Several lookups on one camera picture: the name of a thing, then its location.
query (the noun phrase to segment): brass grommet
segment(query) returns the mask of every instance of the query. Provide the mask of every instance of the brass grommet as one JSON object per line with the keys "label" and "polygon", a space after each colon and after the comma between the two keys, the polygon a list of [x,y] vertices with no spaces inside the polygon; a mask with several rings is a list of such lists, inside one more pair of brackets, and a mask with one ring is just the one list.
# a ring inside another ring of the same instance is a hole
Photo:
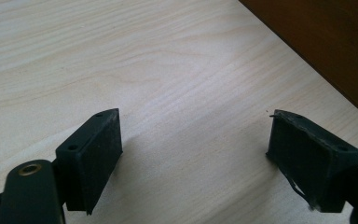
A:
{"label": "brass grommet", "polygon": [[19,175],[33,175],[34,173],[38,172],[42,169],[41,164],[33,163],[22,167],[19,170]]}

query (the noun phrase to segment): wood grain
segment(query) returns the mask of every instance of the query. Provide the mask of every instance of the wood grain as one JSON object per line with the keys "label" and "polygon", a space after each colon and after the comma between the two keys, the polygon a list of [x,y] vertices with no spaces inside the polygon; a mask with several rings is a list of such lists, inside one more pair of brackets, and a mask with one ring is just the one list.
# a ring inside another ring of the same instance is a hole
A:
{"label": "wood grain", "polygon": [[124,153],[68,223],[348,223],[265,152],[276,108],[356,147],[358,109],[238,1],[0,1],[0,192],[117,107]]}
{"label": "wood grain", "polygon": [[358,1],[240,1],[358,106]]}

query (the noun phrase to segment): dark brown wall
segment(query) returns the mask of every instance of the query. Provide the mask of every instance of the dark brown wall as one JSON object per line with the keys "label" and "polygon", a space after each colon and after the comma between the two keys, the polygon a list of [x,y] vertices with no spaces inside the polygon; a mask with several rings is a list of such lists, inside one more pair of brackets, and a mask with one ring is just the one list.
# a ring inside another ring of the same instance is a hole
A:
{"label": "dark brown wall", "polygon": [[358,107],[358,0],[240,0]]}

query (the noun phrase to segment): light wood grain surface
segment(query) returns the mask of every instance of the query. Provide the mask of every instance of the light wood grain surface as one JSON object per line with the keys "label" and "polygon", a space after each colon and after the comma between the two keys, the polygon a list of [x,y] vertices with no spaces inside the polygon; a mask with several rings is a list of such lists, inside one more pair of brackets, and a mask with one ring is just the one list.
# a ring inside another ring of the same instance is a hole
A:
{"label": "light wood grain surface", "polygon": [[109,108],[124,153],[68,223],[349,223],[348,204],[311,212],[265,152],[274,109],[356,147],[358,109],[241,3],[0,1],[0,192]]}

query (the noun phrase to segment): screw hole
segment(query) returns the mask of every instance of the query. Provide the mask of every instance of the screw hole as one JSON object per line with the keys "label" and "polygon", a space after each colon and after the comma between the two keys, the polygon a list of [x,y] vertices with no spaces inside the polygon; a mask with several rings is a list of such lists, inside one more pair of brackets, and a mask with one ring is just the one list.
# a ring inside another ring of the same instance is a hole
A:
{"label": "screw hole", "polygon": [[76,150],[77,149],[77,145],[71,145],[68,147],[69,150]]}
{"label": "screw hole", "polygon": [[19,170],[19,175],[33,175],[42,168],[40,164],[30,164]]}

